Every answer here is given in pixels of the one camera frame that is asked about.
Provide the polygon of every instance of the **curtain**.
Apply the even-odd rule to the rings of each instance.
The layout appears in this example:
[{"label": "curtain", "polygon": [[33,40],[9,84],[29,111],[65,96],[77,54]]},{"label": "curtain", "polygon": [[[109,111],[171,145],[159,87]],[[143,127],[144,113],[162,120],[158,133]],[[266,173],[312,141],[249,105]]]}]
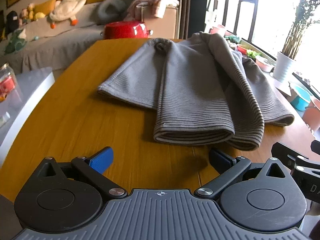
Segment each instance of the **curtain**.
[{"label": "curtain", "polygon": [[188,37],[189,26],[189,14],[190,14],[190,0],[180,0],[179,19],[177,22],[179,39],[186,39]]}]

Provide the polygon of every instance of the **pink container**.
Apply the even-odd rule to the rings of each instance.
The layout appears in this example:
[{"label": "pink container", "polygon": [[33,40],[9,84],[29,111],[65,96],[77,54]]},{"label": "pink container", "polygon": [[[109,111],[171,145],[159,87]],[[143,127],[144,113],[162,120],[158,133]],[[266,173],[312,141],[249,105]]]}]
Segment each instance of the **pink container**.
[{"label": "pink container", "polygon": [[209,31],[209,33],[214,34],[214,33],[218,33],[220,34],[222,37],[224,37],[225,33],[226,33],[226,28],[225,26],[218,24],[216,27],[212,27]]},{"label": "pink container", "polygon": [[264,57],[256,56],[256,64],[261,68],[262,71],[270,73],[273,69],[271,62]]},{"label": "pink container", "polygon": [[310,126],[313,131],[320,128],[320,101],[311,97],[309,105],[302,116],[302,120]]}]

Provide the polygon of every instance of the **sofa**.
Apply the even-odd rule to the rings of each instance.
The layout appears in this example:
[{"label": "sofa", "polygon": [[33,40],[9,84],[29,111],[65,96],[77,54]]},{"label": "sofa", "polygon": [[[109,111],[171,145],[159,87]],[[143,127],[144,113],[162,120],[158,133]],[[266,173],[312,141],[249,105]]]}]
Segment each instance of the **sofa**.
[{"label": "sofa", "polygon": [[[58,76],[90,46],[102,39],[101,32],[106,22],[102,23],[97,13],[102,1],[87,0],[87,4],[76,15],[79,20],[76,26],[71,26],[70,21],[66,20],[56,23],[56,28],[51,29],[48,16],[23,26],[28,43],[19,52],[4,55],[8,40],[1,41],[0,66],[8,62],[16,74],[50,66]],[[129,6],[132,0],[123,1]]]}]

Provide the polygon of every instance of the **plush toy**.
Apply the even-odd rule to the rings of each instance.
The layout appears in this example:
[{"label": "plush toy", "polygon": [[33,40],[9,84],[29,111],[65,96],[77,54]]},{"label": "plush toy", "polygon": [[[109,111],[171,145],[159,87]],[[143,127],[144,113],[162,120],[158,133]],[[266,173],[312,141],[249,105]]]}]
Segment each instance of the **plush toy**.
[{"label": "plush toy", "polygon": [[38,20],[43,19],[43,18],[45,18],[45,14],[42,13],[42,12],[39,12],[39,13],[36,13],[34,20],[38,21]]},{"label": "plush toy", "polygon": [[19,18],[15,11],[11,11],[7,15],[7,22],[5,26],[5,36],[7,37],[10,33],[13,33],[19,28]]},{"label": "plush toy", "polygon": [[16,53],[19,50],[23,49],[23,47],[27,44],[26,41],[26,29],[23,30],[15,30],[8,42],[8,45],[5,48],[5,54]]},{"label": "plush toy", "polygon": [[19,28],[21,28],[22,26],[23,26],[23,20],[19,18]]},{"label": "plush toy", "polygon": [[74,26],[78,23],[76,14],[84,6],[87,0],[58,0],[55,9],[50,13],[52,23],[51,28],[55,28],[55,22],[71,20],[71,25]]},{"label": "plush toy", "polygon": [[35,5],[34,5],[33,3],[30,3],[30,4],[28,5],[29,19],[30,19],[31,21],[33,21],[34,16],[35,16],[34,13],[33,13],[34,7],[35,7]]},{"label": "plush toy", "polygon": [[29,17],[28,10],[23,9],[20,13],[20,19],[22,19],[22,25],[25,25],[28,23],[28,17]]}]

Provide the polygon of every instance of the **striped towel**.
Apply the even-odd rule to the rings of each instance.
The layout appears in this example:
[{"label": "striped towel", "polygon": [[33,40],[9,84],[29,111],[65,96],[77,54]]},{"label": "striped towel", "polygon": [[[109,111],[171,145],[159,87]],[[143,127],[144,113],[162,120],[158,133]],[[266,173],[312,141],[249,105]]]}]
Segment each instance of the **striped towel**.
[{"label": "striped towel", "polygon": [[98,92],[156,109],[154,140],[169,144],[226,141],[254,150],[265,123],[294,120],[253,60],[218,34],[195,33],[179,43],[151,39]]}]

